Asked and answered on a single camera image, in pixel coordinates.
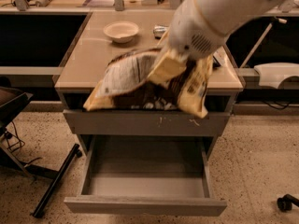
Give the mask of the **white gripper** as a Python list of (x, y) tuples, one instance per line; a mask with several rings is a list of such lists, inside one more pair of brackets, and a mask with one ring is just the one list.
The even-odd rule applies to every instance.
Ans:
[(170, 49), (161, 51), (147, 80), (159, 85), (177, 77), (185, 71), (188, 58), (198, 60), (213, 54), (227, 38), (204, 16), (198, 0), (184, 0), (157, 43), (160, 47), (168, 39)]

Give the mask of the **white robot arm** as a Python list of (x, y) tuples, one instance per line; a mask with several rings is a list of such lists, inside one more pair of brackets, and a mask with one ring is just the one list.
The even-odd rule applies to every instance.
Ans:
[(229, 35), (248, 21), (263, 15), (285, 0), (184, 0), (163, 35), (162, 50), (148, 80), (162, 84), (182, 74), (195, 61), (207, 80), (212, 55)]

